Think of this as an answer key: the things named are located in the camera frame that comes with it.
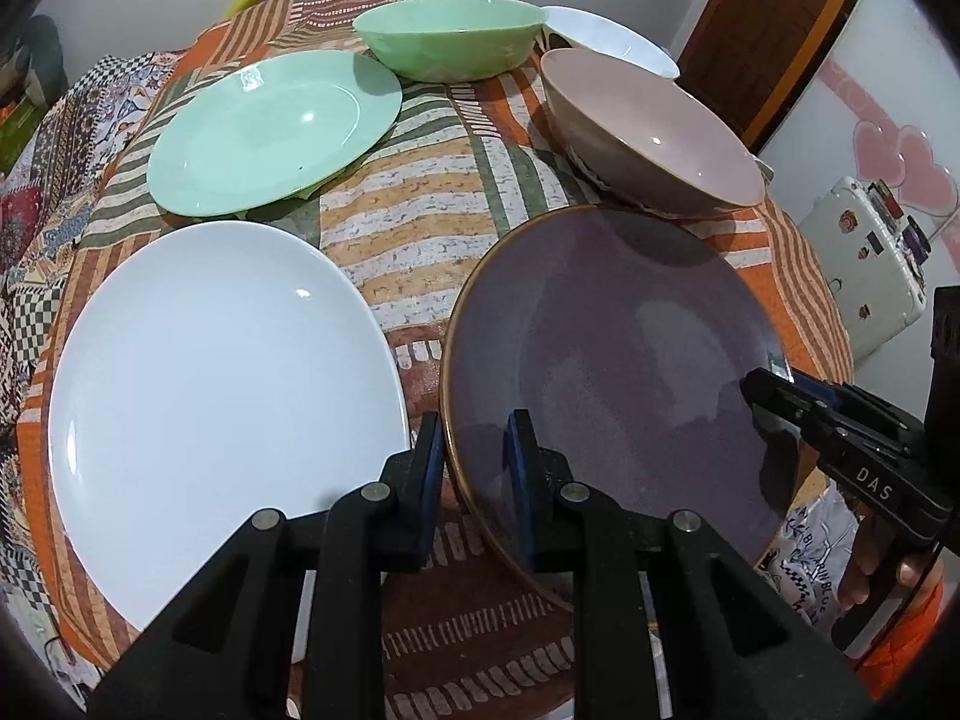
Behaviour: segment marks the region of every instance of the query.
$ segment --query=dishware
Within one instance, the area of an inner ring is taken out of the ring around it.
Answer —
[[[551,127],[602,189],[694,218],[763,201],[746,146],[672,81],[586,49],[549,50],[541,72]]]
[[[328,509],[407,448],[370,309],[328,258],[267,225],[210,221],[136,252],[56,367],[59,515],[139,630],[255,511]]]
[[[665,79],[680,77],[680,68],[667,52],[621,23],[572,7],[549,5],[544,10],[544,50],[591,49],[630,62]]]
[[[220,79],[167,125],[147,165],[157,205],[235,214],[296,194],[363,156],[400,111],[400,83],[370,57],[312,50]]]
[[[797,468],[795,449],[758,435],[740,394],[756,367],[788,370],[776,331],[692,234],[622,209],[540,215],[488,252],[454,307],[440,374],[452,475],[523,574],[501,458],[508,415],[527,409],[575,479],[653,517],[693,509],[756,562]],[[569,600],[568,587],[551,589]]]
[[[458,83],[523,64],[544,19],[544,9],[517,0],[401,0],[358,15],[353,28],[395,73]]]

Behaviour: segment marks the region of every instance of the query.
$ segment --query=hand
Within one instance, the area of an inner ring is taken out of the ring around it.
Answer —
[[[856,532],[856,538],[853,540],[850,562],[847,563],[840,586],[837,587],[837,600],[843,611],[847,611],[856,604],[864,603],[870,596],[870,576],[880,565],[886,545],[891,541],[891,535],[891,526],[875,517],[872,512],[863,518]],[[905,557],[896,572],[896,580],[904,587],[915,586],[920,581],[920,576],[923,575],[929,560],[930,553]],[[942,576],[943,565],[937,560],[907,609],[913,610],[923,605]]]

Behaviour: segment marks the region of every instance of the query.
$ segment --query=table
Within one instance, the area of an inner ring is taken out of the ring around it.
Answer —
[[[137,632],[86,576],[56,511],[45,429],[66,337],[114,268],[164,233],[194,223],[162,213],[146,186],[152,147],[176,110],[261,58],[365,50],[350,22],[389,1],[270,0],[214,25],[179,60],[107,171],[17,425],[32,538],[61,633],[102,666]],[[273,203],[247,218],[316,245],[352,279],[397,358],[416,429],[426,410],[438,408],[445,324],[483,254],[533,215],[603,199],[550,132],[535,55],[520,69],[477,83],[404,81],[400,117],[371,152],[309,200]],[[685,227],[737,269],[770,314],[792,365],[834,381],[851,378],[847,336],[816,259],[773,201],[721,220],[688,220]],[[277,357],[283,359],[282,350]],[[143,349],[143,362],[165,364],[152,348]],[[383,624],[389,720],[453,712],[472,720],[532,720],[572,694],[570,614],[501,565],[449,480],[429,566],[419,576],[390,576]]]

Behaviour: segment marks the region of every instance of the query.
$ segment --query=bowl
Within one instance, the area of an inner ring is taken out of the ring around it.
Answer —
[[[624,59],[665,79],[680,77],[680,68],[667,52],[620,23],[572,7],[551,5],[544,10],[544,50],[592,49]]]
[[[678,217],[762,202],[746,146],[672,81],[586,49],[549,50],[541,72],[551,128],[601,189]]]
[[[402,0],[368,10],[353,28],[399,76],[479,81],[520,66],[546,20],[517,0]]]

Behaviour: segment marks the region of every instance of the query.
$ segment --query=pink bowl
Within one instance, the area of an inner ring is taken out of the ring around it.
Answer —
[[[684,217],[763,200],[763,177],[746,146],[673,81],[583,49],[546,52],[541,71],[551,127],[603,188]]]

